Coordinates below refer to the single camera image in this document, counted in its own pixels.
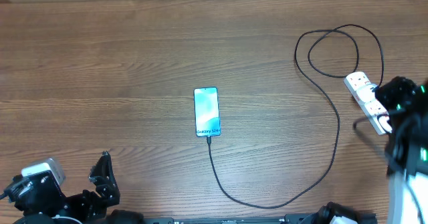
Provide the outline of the Samsung Galaxy smartphone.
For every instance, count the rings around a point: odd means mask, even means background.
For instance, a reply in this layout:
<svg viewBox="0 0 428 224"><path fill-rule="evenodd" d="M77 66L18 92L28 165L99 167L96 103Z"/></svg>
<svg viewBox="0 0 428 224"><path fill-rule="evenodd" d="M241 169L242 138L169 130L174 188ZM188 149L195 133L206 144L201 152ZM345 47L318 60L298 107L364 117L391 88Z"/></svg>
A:
<svg viewBox="0 0 428 224"><path fill-rule="evenodd" d="M195 130L198 137L219 136L221 121L216 87L195 88Z"/></svg>

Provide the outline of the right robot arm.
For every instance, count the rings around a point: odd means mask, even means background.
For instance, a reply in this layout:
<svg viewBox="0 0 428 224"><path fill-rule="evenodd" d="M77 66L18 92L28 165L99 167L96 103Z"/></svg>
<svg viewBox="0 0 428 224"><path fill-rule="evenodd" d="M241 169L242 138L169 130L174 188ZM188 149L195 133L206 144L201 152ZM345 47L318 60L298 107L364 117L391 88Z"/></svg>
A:
<svg viewBox="0 0 428 224"><path fill-rule="evenodd" d="M392 130L385 146L388 223L427 222L427 82L397 76L377 88Z"/></svg>

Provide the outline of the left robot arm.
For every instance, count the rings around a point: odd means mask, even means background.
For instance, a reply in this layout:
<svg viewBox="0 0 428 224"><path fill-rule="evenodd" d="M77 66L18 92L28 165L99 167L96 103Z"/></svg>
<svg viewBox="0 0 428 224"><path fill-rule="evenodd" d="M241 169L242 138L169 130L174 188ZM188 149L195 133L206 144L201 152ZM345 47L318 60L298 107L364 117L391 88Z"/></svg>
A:
<svg viewBox="0 0 428 224"><path fill-rule="evenodd" d="M137 212L114 210L107 214L109 207L120 203L109 152L104 151L90 169L88 180L95 185L94 191L83 190L68 197L61 190L65 179L58 160L39 160L14 176L1 191L1 198L7 198L23 213L17 223L145 223L143 214Z"/></svg>

